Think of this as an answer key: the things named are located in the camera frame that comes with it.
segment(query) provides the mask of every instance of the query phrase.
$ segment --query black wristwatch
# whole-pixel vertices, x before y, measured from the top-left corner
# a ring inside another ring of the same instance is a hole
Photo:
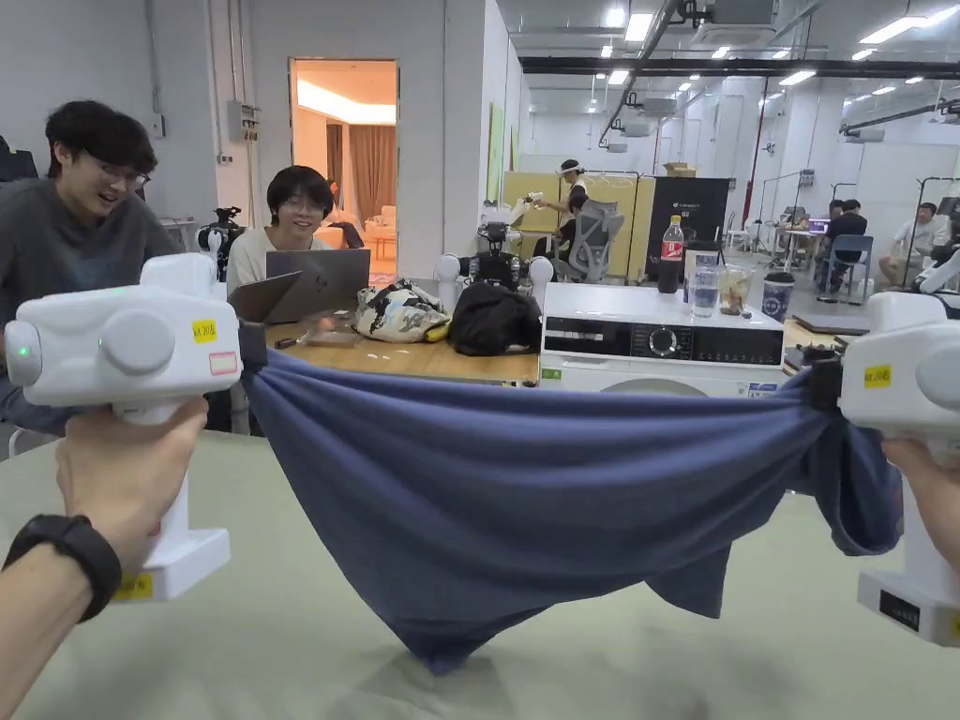
[[[10,554],[3,563],[4,569],[47,542],[59,555],[76,561],[90,581],[93,600],[81,622],[96,617],[116,594],[123,580],[123,568],[116,552],[104,536],[93,529],[88,517],[38,515],[13,539]]]

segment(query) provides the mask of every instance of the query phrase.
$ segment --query red bottle label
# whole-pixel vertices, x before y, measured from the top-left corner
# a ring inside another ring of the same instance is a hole
[[[660,247],[660,259],[683,261],[684,243],[664,240]]]

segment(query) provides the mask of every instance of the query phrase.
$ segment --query plastic bottle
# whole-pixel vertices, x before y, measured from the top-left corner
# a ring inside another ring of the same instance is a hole
[[[660,245],[657,289],[665,295],[673,295],[680,287],[680,269],[684,263],[684,231],[680,227],[680,215],[670,218],[670,227],[663,234]]]

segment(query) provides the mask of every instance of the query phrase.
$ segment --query orange curtain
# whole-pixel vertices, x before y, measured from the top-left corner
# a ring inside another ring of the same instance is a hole
[[[396,205],[396,128],[351,125],[350,150],[357,206],[367,220]]]
[[[337,207],[343,203],[340,194],[344,189],[344,129],[343,126],[328,124],[326,126],[326,179],[336,181],[340,188],[334,198]]]

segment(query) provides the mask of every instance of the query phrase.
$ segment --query glasses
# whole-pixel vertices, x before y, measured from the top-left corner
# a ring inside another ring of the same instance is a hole
[[[98,160],[96,157],[93,158],[93,161],[97,163],[97,167],[100,168],[100,172],[103,173],[104,177],[109,178],[111,185],[122,180],[128,189],[139,190],[150,182],[149,175],[144,175],[143,173],[125,173],[115,165],[110,165],[109,163]]]
[[[302,198],[290,198],[283,204],[288,210],[306,210],[313,215],[325,215],[330,211],[329,207],[320,207]]]

